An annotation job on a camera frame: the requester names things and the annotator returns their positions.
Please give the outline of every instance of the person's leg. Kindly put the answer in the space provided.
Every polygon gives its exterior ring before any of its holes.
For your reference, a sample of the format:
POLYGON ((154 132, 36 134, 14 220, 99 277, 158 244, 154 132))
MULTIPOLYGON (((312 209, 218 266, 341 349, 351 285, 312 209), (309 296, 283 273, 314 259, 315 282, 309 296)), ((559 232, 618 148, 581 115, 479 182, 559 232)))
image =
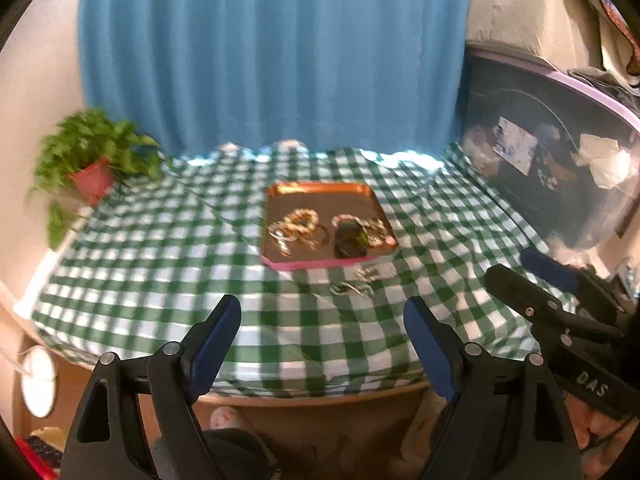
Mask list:
MULTIPOLYGON (((229 480, 268 480, 271 467, 268 450, 251 424, 232 408, 219 408, 211 416, 211 429, 204 441, 229 480)), ((161 480, 177 480, 164 440, 151 449, 161 480)))

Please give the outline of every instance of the flower pot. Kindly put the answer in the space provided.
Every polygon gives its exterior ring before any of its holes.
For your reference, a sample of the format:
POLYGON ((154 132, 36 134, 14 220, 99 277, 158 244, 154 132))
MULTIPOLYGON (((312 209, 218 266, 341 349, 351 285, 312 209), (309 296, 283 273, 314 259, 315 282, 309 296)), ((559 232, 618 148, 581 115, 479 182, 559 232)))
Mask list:
POLYGON ((70 175, 88 205, 95 206, 113 184, 109 161, 102 158, 70 175))

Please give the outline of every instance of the curtain fold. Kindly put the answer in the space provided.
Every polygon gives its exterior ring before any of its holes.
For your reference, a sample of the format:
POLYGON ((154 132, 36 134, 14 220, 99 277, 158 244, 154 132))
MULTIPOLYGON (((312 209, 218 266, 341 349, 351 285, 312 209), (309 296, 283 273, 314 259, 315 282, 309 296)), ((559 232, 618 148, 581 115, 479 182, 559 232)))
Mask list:
POLYGON ((280 139, 438 156, 468 0, 81 0, 86 101, 172 155, 280 139))

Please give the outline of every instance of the screw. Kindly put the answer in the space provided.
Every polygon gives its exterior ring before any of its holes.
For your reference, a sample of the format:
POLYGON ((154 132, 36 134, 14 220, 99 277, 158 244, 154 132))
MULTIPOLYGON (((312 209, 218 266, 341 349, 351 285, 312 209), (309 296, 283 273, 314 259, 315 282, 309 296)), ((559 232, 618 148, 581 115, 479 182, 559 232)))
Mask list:
POLYGON ((103 365, 109 365, 111 363, 113 363, 113 360, 116 358, 116 354, 114 354, 113 352, 107 352, 106 354, 102 354, 100 356, 100 362, 103 365))
POLYGON ((162 347, 162 352, 165 355, 175 355, 180 351, 180 343, 171 341, 162 347))
POLYGON ((482 347, 478 343, 467 343, 465 345, 465 352, 469 355, 480 355, 482 353, 482 347))
POLYGON ((542 366, 545 363, 545 360, 542 358, 540 354, 531 354, 529 356, 529 361, 534 366, 542 366))

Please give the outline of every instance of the table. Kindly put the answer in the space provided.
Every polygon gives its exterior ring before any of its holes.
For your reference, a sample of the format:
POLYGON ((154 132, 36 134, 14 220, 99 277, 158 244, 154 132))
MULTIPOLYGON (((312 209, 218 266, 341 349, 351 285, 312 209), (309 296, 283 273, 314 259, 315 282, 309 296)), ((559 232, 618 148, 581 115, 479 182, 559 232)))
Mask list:
POLYGON ((522 271, 518 252, 530 244, 545 250, 457 145, 433 174, 409 162, 386 168, 361 150, 224 151, 177 161, 158 182, 116 185, 63 255, 33 321, 52 348, 94 364, 105 351, 137 357, 180 340, 223 294, 234 294, 242 325, 213 392, 384 390, 424 378, 402 324, 411 296, 494 355, 523 358, 536 349, 528 323, 480 282, 493 264, 522 271), (277 272, 261 262, 264 190, 304 180, 374 189, 399 252, 377 266, 372 298, 330 293, 332 283, 357 284, 357 266, 277 272))

